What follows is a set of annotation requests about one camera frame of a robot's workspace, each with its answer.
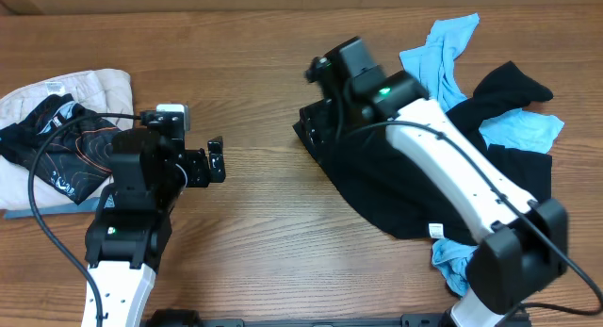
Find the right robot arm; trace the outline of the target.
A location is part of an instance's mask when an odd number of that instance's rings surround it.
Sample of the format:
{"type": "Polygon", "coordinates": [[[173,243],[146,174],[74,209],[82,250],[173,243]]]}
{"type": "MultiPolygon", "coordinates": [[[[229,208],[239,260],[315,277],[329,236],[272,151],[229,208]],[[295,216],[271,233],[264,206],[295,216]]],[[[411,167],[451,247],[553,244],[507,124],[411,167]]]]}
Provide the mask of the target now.
{"type": "Polygon", "coordinates": [[[468,290],[444,326],[505,326],[567,269],[568,218],[547,155],[487,147],[490,107],[444,110],[410,74],[389,75],[360,38],[315,57],[322,97],[295,132],[348,204],[388,235],[474,246],[468,290]]]}

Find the light blue shirt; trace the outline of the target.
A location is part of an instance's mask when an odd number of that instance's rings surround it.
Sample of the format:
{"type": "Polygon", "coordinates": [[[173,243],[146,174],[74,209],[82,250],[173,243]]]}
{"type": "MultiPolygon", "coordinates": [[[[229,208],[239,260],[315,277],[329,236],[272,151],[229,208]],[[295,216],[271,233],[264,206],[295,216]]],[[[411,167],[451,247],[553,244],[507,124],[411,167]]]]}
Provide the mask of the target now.
{"type": "Polygon", "coordinates": [[[549,151],[564,123],[527,107],[551,100],[553,93],[508,61],[465,96],[455,80],[455,61],[479,22],[476,13],[438,20],[425,44],[400,52],[400,61],[493,165],[538,200],[546,200],[551,196],[549,151]]]}

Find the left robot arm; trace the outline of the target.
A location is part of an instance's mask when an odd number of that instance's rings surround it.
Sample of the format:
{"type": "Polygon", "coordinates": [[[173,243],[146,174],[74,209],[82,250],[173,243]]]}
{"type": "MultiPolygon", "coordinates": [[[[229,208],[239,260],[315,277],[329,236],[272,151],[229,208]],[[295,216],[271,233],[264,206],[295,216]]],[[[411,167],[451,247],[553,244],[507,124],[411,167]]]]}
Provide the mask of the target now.
{"type": "Polygon", "coordinates": [[[85,326],[138,326],[171,236],[170,214],[186,188],[225,179],[223,139],[188,150],[184,135],[136,128],[112,140],[113,181],[85,235],[91,280],[85,326]]]}

